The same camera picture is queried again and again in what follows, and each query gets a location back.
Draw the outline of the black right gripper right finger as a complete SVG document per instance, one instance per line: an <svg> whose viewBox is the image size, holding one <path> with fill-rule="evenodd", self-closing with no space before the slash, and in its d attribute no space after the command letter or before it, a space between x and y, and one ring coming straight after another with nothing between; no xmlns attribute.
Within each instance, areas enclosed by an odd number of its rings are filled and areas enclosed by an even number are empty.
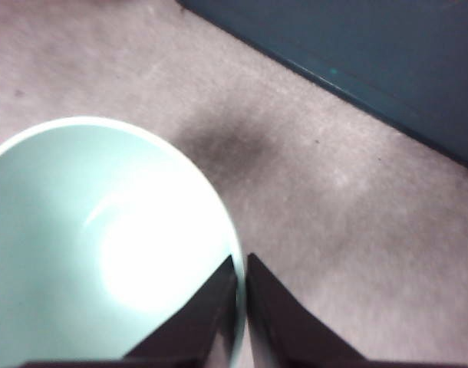
<svg viewBox="0 0 468 368"><path fill-rule="evenodd" d="M247 316L256 367L458 367L370 360L311 314L257 254L247 257Z"/></svg>

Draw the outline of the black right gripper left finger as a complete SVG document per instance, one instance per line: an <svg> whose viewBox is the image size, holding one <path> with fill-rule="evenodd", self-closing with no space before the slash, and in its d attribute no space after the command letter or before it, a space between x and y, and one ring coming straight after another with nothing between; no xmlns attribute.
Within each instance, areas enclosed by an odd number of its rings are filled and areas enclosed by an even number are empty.
<svg viewBox="0 0 468 368"><path fill-rule="evenodd" d="M124 365L228 367L236 322L237 276L229 256L182 308L124 356Z"/></svg>

